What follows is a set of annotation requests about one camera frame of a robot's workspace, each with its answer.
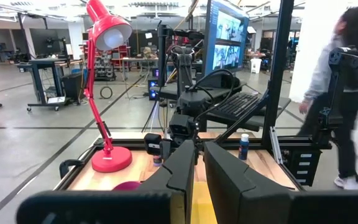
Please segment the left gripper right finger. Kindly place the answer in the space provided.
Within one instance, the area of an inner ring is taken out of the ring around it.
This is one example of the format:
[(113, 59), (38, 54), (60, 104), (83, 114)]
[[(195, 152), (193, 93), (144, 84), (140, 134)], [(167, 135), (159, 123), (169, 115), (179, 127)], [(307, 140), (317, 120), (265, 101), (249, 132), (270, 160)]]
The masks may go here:
[(204, 144), (209, 194), (218, 223), (288, 223), (290, 191), (215, 144)]

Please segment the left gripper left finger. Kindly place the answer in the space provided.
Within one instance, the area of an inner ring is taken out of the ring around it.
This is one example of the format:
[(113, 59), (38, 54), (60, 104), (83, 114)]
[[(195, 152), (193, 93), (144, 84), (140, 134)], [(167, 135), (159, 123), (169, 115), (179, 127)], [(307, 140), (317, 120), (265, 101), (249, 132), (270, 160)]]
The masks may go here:
[(195, 144), (186, 140), (138, 188), (137, 223), (191, 222)]

